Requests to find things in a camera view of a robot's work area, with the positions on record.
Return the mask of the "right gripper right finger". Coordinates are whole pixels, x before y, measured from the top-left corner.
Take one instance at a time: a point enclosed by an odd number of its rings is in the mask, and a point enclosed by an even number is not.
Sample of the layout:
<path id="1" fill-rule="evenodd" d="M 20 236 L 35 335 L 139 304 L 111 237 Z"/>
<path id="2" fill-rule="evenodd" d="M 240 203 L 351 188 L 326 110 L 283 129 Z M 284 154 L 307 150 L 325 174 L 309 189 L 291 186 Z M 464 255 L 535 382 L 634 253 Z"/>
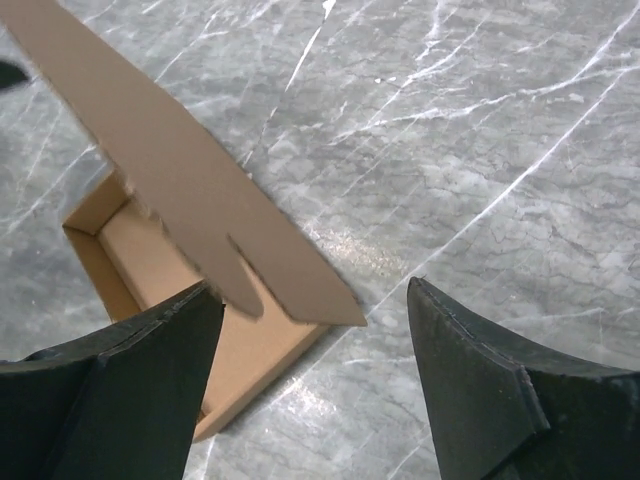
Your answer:
<path id="1" fill-rule="evenodd" d="M 635 479 L 639 375 L 533 342 L 412 278 L 408 320 L 444 479 Z"/>

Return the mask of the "brown cardboard box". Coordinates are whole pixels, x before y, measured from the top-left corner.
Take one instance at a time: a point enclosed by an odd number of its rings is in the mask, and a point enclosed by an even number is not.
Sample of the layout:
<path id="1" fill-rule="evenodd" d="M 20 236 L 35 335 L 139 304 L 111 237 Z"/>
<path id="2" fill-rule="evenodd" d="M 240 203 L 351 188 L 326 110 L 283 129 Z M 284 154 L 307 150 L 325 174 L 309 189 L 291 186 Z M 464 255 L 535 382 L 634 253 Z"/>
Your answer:
<path id="1" fill-rule="evenodd" d="M 200 281 L 225 303 L 195 441 L 329 326 L 365 324 L 334 268 L 180 102 L 55 1 L 5 1 L 1 20 L 113 165 L 63 225 L 109 316 Z"/>

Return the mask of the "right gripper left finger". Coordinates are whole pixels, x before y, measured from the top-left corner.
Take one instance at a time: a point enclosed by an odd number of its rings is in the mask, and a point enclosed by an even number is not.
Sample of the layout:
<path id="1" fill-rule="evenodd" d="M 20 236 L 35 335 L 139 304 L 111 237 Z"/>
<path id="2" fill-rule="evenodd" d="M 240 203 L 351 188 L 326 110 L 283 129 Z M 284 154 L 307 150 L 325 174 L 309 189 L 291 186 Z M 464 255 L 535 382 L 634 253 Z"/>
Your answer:
<path id="1" fill-rule="evenodd" d="M 179 479 L 222 302 L 196 283 L 84 337 L 1 365 L 5 479 Z"/>

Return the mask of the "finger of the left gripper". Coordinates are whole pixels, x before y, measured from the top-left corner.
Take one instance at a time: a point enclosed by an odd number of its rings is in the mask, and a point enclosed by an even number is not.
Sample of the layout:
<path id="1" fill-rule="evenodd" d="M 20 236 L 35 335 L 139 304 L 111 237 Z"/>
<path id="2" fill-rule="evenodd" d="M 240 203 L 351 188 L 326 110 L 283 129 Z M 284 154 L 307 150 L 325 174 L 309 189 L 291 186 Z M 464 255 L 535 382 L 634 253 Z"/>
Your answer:
<path id="1" fill-rule="evenodd" d="M 25 69 L 15 62 L 0 60 L 0 90 L 6 91 L 29 82 Z"/>

